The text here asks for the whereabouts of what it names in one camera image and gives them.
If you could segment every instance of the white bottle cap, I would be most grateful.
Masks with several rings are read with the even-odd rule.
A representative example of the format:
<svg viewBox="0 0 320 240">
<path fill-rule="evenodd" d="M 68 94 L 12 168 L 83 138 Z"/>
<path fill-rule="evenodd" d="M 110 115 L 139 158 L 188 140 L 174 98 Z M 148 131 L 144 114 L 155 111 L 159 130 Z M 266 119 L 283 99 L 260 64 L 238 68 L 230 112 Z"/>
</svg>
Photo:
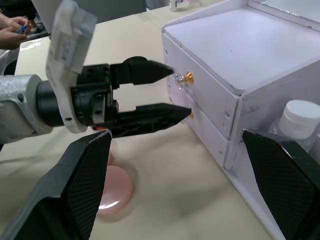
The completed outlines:
<svg viewBox="0 0 320 240">
<path fill-rule="evenodd" d="M 320 106 L 309 101 L 289 101 L 279 121 L 281 132 L 293 139 L 306 139 L 320 123 Z"/>
</svg>

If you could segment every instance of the drawer handle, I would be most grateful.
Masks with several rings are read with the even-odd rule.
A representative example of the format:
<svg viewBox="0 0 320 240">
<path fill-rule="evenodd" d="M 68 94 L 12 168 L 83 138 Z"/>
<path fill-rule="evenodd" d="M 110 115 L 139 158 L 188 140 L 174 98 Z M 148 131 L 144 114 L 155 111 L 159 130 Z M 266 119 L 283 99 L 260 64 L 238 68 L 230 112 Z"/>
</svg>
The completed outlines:
<svg viewBox="0 0 320 240">
<path fill-rule="evenodd" d="M 181 73 L 176 73 L 174 75 L 174 81 L 179 86 L 180 89 L 183 89 L 188 84 L 194 83 L 194 76 L 189 71 L 185 75 Z"/>
</svg>

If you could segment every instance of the beige table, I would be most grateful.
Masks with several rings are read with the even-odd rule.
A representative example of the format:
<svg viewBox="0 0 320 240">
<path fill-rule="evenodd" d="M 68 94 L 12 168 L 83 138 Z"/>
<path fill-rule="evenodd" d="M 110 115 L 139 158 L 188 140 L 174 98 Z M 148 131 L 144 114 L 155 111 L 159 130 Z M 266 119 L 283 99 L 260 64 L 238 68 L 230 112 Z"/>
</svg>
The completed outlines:
<svg viewBox="0 0 320 240">
<path fill-rule="evenodd" d="M 132 56 L 162 62 L 161 25 L 191 11 L 171 13 L 161 8 L 100 23 L 85 64 L 119 63 Z M 16 74 L 38 74 L 45 80 L 48 45 L 49 39 L 44 38 L 40 46 L 22 51 Z M 169 102 L 165 80 L 123 85 L 115 91 L 115 99 L 121 111 Z M 51 134 L 4 146 L 0 154 L 0 233 L 67 146 L 90 133 L 71 134 L 59 127 Z M 187 125 L 115 139 L 111 149 L 115 165 L 130 174 L 135 193 L 119 215 L 96 219 L 90 239 L 272 239 Z"/>
</svg>

